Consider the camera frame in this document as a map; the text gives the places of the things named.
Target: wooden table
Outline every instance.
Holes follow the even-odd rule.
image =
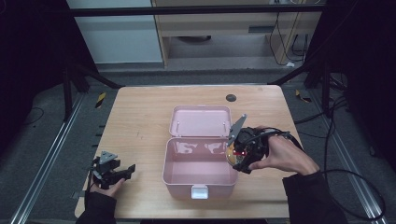
[[[235,102],[226,95],[234,94]],[[228,199],[177,200],[163,183],[163,163],[172,112],[177,105],[226,105],[232,122],[247,114],[245,127],[267,125],[290,131],[298,140],[278,86],[177,86],[120,89],[97,149],[117,154],[120,169],[136,164],[131,180],[117,195],[117,218],[259,218],[288,217],[282,177],[276,169],[239,173]],[[84,211],[80,198],[75,214]]]

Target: black sleeve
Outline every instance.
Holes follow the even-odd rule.
[[[288,196],[291,224],[347,223],[344,212],[332,200],[321,172],[286,177],[283,185]]]
[[[114,211],[117,200],[97,192],[90,193],[89,197],[87,207],[76,224],[116,224]]]

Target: open pink container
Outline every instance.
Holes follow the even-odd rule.
[[[176,198],[226,198],[238,172],[227,162],[231,127],[227,106],[181,105],[174,109],[163,166],[163,182]]]

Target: pink lid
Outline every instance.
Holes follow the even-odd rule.
[[[174,108],[170,133],[175,137],[227,137],[230,108],[222,105],[179,105]]]

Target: black horizontal bar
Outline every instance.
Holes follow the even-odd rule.
[[[73,17],[142,16],[176,14],[258,13],[258,12],[314,12],[344,7],[345,5],[241,5],[241,6],[195,6],[195,7],[117,7],[78,8],[48,10],[46,14]]]

